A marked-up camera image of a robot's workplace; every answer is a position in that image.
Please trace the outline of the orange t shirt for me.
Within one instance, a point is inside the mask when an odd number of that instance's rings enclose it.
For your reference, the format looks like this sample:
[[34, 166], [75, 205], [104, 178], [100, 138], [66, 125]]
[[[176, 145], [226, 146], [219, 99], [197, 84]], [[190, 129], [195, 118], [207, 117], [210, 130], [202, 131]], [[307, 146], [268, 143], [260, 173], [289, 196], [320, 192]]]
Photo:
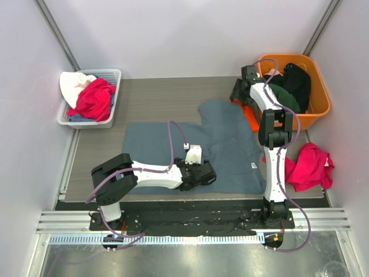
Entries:
[[257, 121], [257, 118], [256, 118], [252, 108], [250, 106], [243, 105], [238, 100], [232, 100], [231, 103], [237, 104], [238, 106], [240, 106], [242, 108], [243, 114], [246, 117], [246, 119], [248, 120], [253, 132], [258, 132], [259, 131], [259, 123]]

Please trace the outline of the grey-blue t shirt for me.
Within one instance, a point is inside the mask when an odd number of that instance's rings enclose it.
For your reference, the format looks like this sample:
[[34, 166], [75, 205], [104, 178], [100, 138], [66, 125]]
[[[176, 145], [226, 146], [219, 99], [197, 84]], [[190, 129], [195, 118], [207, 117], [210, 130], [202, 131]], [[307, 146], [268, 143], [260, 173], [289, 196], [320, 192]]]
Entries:
[[217, 179], [187, 194], [263, 194], [266, 181], [259, 169], [262, 154], [240, 106], [225, 100], [208, 100], [198, 108], [201, 124], [184, 122], [182, 130], [167, 123], [133, 122], [126, 129], [124, 153], [140, 163], [167, 166], [171, 157], [184, 158], [184, 141], [200, 145]]

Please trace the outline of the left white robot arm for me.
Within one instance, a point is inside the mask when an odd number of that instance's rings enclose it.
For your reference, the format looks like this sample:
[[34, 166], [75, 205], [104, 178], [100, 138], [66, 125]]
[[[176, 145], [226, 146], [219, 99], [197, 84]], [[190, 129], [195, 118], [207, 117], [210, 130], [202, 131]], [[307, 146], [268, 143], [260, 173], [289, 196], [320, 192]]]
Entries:
[[189, 163], [174, 158], [168, 166], [155, 166], [131, 160], [129, 154], [118, 156], [91, 170], [93, 192], [87, 202], [96, 200], [101, 221], [110, 230], [121, 227], [120, 200], [135, 188], [164, 188], [192, 191], [214, 183], [217, 174], [210, 161]]

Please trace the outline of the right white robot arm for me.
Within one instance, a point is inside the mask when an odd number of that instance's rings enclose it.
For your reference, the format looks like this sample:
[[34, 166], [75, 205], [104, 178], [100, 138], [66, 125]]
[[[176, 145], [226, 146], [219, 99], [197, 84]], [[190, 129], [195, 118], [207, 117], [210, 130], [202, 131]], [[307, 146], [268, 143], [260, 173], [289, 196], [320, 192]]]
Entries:
[[236, 80], [229, 98], [248, 106], [255, 103], [262, 112], [258, 140], [266, 159], [266, 190], [260, 220], [265, 227], [275, 227], [288, 219], [284, 162], [285, 146], [292, 139], [293, 114], [278, 102], [255, 65], [241, 68], [241, 78]]

